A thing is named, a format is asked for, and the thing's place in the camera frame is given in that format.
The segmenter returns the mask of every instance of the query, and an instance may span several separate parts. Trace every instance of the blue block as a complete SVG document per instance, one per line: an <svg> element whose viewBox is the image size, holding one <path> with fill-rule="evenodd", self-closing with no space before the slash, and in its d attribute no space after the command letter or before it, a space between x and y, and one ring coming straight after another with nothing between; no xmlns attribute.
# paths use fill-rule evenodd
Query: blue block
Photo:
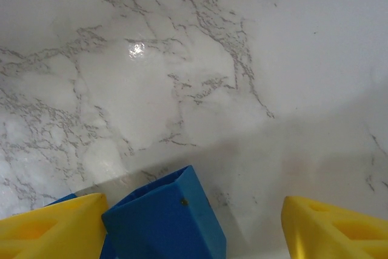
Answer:
<svg viewBox="0 0 388 259"><path fill-rule="evenodd" d="M113 248L112 241L109 235L106 235L99 259L116 259L116 257L116 251Z"/></svg>
<svg viewBox="0 0 388 259"><path fill-rule="evenodd" d="M77 196L75 194L69 194L65 197L60 198L59 200L54 201L53 203L48 204L48 206L51 206L52 204L61 203L66 200L71 200L73 198L76 198ZM102 251L99 256L99 259L116 259L116 252L113 249L112 242L109 239L109 236L106 235L104 240L104 245L102 246Z"/></svg>
<svg viewBox="0 0 388 259"><path fill-rule="evenodd" d="M192 166L143 186L102 215L120 259L225 259L226 238Z"/></svg>
<svg viewBox="0 0 388 259"><path fill-rule="evenodd" d="M59 200L54 201L53 203L48 204L48 206L51 206L52 204L56 204L56 203L61 203L63 201L71 200L76 197L77 196L72 193L72 194L66 195L65 197L60 198Z"/></svg>

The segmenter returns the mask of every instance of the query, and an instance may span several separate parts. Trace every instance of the yellow plastic object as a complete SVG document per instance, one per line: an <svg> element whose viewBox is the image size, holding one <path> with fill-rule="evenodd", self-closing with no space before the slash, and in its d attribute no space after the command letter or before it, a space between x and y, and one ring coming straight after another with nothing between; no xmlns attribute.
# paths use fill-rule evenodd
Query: yellow plastic object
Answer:
<svg viewBox="0 0 388 259"><path fill-rule="evenodd" d="M388 221L303 197L281 214L292 259L388 259Z"/></svg>
<svg viewBox="0 0 388 259"><path fill-rule="evenodd" d="M98 259L106 231L95 193L0 221L0 259Z"/></svg>

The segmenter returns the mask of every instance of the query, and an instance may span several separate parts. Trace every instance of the blue plastic object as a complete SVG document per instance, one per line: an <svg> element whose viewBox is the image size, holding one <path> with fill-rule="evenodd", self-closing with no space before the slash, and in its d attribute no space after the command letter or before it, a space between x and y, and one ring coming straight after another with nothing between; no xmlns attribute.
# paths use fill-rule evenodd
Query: blue plastic object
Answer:
<svg viewBox="0 0 388 259"><path fill-rule="evenodd" d="M60 198L59 200L54 201L53 203L48 204L48 206L51 206L52 204L56 204L56 203L61 203L63 201L71 200L76 197L77 196L72 193L72 194L66 195L65 197Z"/></svg>
<svg viewBox="0 0 388 259"><path fill-rule="evenodd" d="M48 204L48 206L51 206L52 204L56 204L56 203L61 203L66 200L71 200L76 197L77 196L72 193L72 194L66 195L65 197L60 198L59 200L54 201L53 203ZM99 259L116 259L116 257L117 257L116 252L113 248L112 242L110 241L109 236L106 235Z"/></svg>
<svg viewBox="0 0 388 259"><path fill-rule="evenodd" d="M225 259L226 238L192 166L143 186L102 215L120 259Z"/></svg>

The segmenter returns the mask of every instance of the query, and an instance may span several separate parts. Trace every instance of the dark speck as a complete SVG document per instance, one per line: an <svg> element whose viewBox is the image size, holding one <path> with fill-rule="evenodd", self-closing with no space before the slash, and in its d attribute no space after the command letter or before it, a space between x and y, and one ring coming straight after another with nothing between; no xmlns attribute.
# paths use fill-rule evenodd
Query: dark speck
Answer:
<svg viewBox="0 0 388 259"><path fill-rule="evenodd" d="M181 199L181 204L182 204L183 206L188 206L188 205L189 205L189 201L188 201L187 199L185 199L185 198L182 198L182 199Z"/></svg>

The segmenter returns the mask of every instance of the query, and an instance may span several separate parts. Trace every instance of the marble surface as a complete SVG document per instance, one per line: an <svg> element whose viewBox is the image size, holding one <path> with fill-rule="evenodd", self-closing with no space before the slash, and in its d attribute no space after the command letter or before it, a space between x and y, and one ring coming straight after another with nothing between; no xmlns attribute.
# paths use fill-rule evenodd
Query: marble surface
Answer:
<svg viewBox="0 0 388 259"><path fill-rule="evenodd" d="M305 195L388 219L386 0L0 0L0 217L193 164L229 258Z"/></svg>

